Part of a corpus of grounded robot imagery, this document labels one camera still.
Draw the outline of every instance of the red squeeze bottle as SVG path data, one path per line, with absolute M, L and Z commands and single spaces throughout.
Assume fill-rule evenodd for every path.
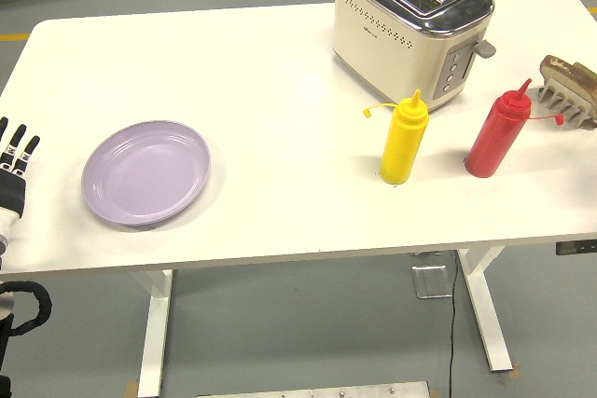
M 520 89 L 509 90 L 493 103 L 466 157 L 465 167 L 473 176 L 491 177 L 521 132 L 531 115 L 531 99 L 526 95 L 529 84 L 531 79 L 527 79 Z

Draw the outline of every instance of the red bottle cap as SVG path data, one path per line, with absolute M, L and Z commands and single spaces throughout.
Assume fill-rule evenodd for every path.
M 504 114 L 513 116 L 529 116 L 531 114 L 531 99 L 526 90 L 531 84 L 531 78 L 527 79 L 518 90 L 509 90 L 498 100 L 498 107 Z

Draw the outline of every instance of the cream toaster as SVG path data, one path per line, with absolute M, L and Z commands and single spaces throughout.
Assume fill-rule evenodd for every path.
M 398 103 L 421 90 L 429 110 L 464 86 L 475 56 L 495 48 L 483 36 L 493 0 L 336 0 L 334 51 Z

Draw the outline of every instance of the yellow floor line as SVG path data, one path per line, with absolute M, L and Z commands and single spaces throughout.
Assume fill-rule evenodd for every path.
M 0 34 L 0 41 L 26 41 L 28 34 Z

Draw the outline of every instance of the yellow squeeze bottle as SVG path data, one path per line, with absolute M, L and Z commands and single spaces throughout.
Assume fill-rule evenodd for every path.
M 429 109 L 421 100 L 421 91 L 416 90 L 412 98 L 405 98 L 399 104 L 382 103 L 363 111 L 371 117 L 370 109 L 379 106 L 392 106 L 392 122 L 382 156 L 382 179 L 388 184 L 403 184 L 410 177 L 412 164 L 417 157 L 427 123 Z

